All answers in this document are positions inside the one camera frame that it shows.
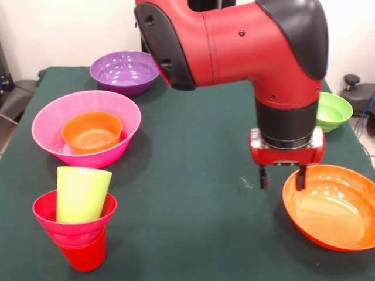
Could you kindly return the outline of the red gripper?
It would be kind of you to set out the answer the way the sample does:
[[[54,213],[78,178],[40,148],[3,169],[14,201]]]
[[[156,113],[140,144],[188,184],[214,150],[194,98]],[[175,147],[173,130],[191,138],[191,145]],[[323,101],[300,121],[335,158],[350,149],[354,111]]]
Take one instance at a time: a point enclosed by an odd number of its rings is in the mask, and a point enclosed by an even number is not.
[[[251,157],[259,165],[260,189],[270,189],[270,179],[265,165],[299,165],[296,174],[296,189],[305,188],[306,165],[318,164],[322,161],[325,152],[325,135],[320,127],[313,130],[307,145],[296,149],[277,149],[263,141],[258,128],[250,131],[248,137]]]

